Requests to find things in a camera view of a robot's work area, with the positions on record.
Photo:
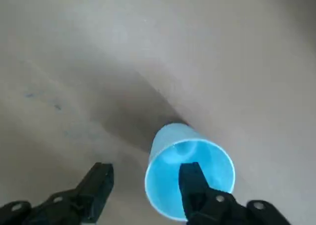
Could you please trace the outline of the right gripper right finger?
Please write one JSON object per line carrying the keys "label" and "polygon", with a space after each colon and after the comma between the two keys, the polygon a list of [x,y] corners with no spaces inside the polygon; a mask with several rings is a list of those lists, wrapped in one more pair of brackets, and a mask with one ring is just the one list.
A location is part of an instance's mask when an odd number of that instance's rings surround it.
{"label": "right gripper right finger", "polygon": [[188,225],[290,225],[267,201],[242,206],[232,194],[211,188],[197,162],[181,164],[179,188]]}

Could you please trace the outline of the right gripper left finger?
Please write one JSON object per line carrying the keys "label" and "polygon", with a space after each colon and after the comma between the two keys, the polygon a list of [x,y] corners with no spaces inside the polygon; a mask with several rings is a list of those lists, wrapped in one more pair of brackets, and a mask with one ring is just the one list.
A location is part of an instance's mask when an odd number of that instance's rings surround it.
{"label": "right gripper left finger", "polygon": [[2,225],[94,225],[114,187],[112,164],[95,163],[73,189],[49,196],[32,206],[17,200],[0,207]]}

